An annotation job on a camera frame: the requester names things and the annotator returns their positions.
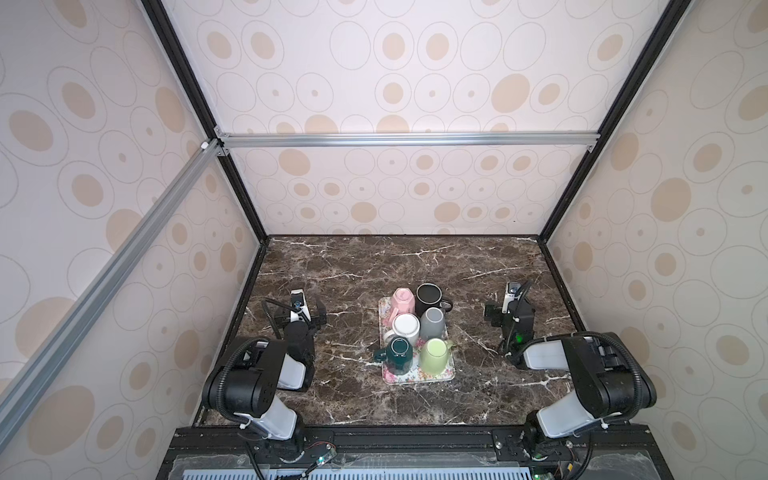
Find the light green mug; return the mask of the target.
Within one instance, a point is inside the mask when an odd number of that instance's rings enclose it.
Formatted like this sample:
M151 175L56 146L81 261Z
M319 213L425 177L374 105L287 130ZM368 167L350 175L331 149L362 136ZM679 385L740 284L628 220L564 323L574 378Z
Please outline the light green mug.
M428 340L419 354L419 367L423 373L437 376L447 368L453 342L440 338Z

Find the dark green mug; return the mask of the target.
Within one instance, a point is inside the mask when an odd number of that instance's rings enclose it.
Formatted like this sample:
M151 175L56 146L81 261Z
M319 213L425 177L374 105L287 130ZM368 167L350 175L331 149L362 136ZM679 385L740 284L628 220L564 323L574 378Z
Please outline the dark green mug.
M386 347L374 353L374 360L380 362L393 375L408 373L413 364L413 346L402 336L394 336Z

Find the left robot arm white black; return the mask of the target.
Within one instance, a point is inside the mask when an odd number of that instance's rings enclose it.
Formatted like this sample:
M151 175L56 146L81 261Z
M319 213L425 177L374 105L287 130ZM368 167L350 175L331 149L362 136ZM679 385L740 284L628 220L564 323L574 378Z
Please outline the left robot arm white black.
M262 308L275 336L233 339L204 383L202 404L262 440L300 450L306 441L303 420L277 392L311 386L315 336L327 323L327 309L317 301L312 311L301 289L287 303L266 298Z

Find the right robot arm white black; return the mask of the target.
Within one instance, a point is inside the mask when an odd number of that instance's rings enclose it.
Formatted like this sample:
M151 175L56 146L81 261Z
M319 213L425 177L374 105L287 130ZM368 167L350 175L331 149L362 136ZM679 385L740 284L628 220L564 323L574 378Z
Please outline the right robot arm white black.
M526 417L520 443L533 454L548 441L623 424L657 401L649 375L614 333L576 331L535 338L534 308L522 296L489 302L484 319L502 330L499 354L520 370L561 370L573 390Z

